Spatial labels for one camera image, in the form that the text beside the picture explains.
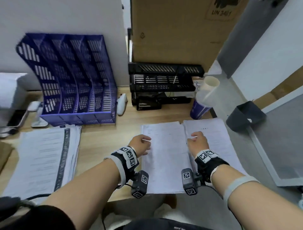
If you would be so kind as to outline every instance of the blue plastic desk organizer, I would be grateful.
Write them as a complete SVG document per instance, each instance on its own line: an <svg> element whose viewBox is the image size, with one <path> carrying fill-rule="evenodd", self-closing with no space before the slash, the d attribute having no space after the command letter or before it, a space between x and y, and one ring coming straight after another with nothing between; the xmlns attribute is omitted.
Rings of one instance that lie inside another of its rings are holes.
<svg viewBox="0 0 303 230"><path fill-rule="evenodd" d="M16 46L43 91L52 126L116 122L117 85L102 35L27 33Z"/></svg>

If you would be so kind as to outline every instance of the metal frame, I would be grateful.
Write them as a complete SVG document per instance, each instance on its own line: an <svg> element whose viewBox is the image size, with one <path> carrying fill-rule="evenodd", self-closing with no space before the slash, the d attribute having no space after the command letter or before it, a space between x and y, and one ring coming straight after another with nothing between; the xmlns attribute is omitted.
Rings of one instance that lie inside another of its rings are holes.
<svg viewBox="0 0 303 230"><path fill-rule="evenodd" d="M292 91L291 93L287 94L286 96L280 98L279 100L275 101L271 105L265 107L262 109L262 112L268 113L269 111L272 111L279 106L285 104L286 102L289 102L290 100L300 96L303 94L303 86L300 88ZM270 175L272 176L274 182L276 183L277 186L300 186L303 185L303 178L293 178L293 179L281 179L276 170L274 169L274 166L272 165L270 159L268 158L265 150L263 149L261 143L259 142L255 132L251 127L247 128L247 131L249 133L249 136L251 137L254 145L256 146L266 168L268 169Z"/></svg>

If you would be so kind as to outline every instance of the hand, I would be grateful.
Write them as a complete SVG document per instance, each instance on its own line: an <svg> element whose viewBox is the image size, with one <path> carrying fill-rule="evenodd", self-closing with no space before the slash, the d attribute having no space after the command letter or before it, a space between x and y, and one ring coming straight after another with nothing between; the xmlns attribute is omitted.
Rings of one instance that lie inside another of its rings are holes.
<svg viewBox="0 0 303 230"><path fill-rule="evenodd" d="M196 158L197 154L201 150L209 149L209 145L206 137L203 135L201 131L194 132L191 134L192 137L197 136L193 139L187 139L187 146L189 148L190 153Z"/></svg>
<svg viewBox="0 0 303 230"><path fill-rule="evenodd" d="M151 149L151 143L148 140L151 140L151 138L141 134L133 137L131 142L128 144L130 147L135 149L137 158L146 155L146 150Z"/></svg>

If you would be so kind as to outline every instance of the pants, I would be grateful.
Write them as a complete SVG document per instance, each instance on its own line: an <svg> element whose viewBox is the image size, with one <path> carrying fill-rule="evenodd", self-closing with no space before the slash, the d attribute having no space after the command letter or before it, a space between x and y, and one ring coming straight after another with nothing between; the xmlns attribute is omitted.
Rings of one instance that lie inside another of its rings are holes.
<svg viewBox="0 0 303 230"><path fill-rule="evenodd" d="M180 210L172 209L167 204L162 204L159 208L157 208L154 212L154 217L175 220L186 224L194 224ZM106 230L114 230L121 226L127 225L131 221L132 219L128 216L111 213L104 219L104 225Z"/></svg>

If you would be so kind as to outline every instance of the black shirt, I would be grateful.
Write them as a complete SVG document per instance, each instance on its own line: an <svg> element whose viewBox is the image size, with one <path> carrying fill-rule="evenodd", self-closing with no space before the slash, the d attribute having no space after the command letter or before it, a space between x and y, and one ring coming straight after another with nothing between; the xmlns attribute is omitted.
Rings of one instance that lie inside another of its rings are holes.
<svg viewBox="0 0 303 230"><path fill-rule="evenodd" d="M70 218L59 208L41 205L31 209L14 223L1 230L75 230ZM123 230L209 230L196 225L184 224L161 218L140 219L120 227Z"/></svg>

